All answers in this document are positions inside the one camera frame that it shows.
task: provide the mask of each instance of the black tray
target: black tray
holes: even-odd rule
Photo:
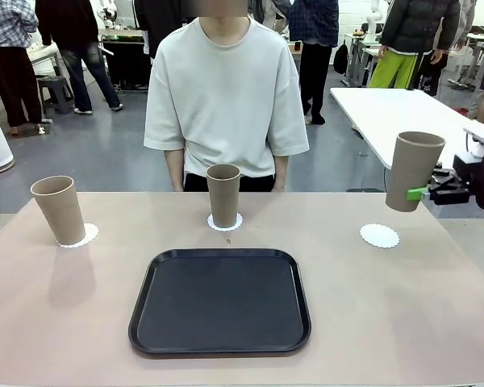
[[[154,357],[276,356],[311,330],[296,261],[267,249],[170,250],[149,265],[129,324]]]

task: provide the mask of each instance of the black pants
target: black pants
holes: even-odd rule
[[[240,192],[271,192],[274,187],[274,176],[240,178]],[[188,173],[185,179],[185,192],[208,192],[205,177]]]
[[[436,64],[431,64],[430,60],[432,54],[425,55],[421,66],[419,67],[419,76],[417,78],[418,89],[424,91],[428,95],[435,97],[439,89],[439,81],[441,73],[446,65],[449,63],[449,55],[443,54],[443,57]]]
[[[0,47],[0,97],[11,127],[41,123],[41,103],[34,69],[25,48]]]
[[[303,44],[299,84],[301,85],[301,103],[304,115],[307,115],[311,107],[313,118],[321,115],[330,56],[332,56],[331,47],[324,47],[320,44]]]

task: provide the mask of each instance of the man's neck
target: man's neck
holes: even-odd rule
[[[202,30],[215,44],[231,46],[237,44],[248,32],[250,21],[244,17],[212,18],[200,17]]]

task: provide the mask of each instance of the white sneaker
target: white sneaker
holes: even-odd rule
[[[79,114],[79,115],[92,115],[94,112],[91,110],[82,111],[78,107],[76,107],[75,109],[73,109],[73,113]]]
[[[111,107],[113,111],[121,111],[123,109],[123,104],[118,105],[117,107]]]

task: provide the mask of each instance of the white doily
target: white doily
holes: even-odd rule
[[[85,244],[88,244],[89,242],[97,238],[97,235],[98,235],[97,226],[91,223],[84,223],[84,229],[86,231],[86,236],[81,242],[77,242],[75,244],[70,244],[70,245],[60,244],[59,242],[57,244],[59,244],[62,248],[79,248],[80,246],[84,246]]]
[[[228,228],[220,228],[220,227],[217,227],[215,224],[213,224],[213,215],[210,215],[208,217],[208,226],[210,226],[211,228],[213,228],[214,230],[217,230],[217,231],[233,231],[233,230],[236,230],[237,228],[239,228],[242,225],[242,222],[243,222],[242,215],[237,214],[236,215],[236,223],[235,223],[234,226],[228,227]]]
[[[376,223],[363,226],[361,237],[377,248],[394,248],[400,243],[400,237],[395,230]]]

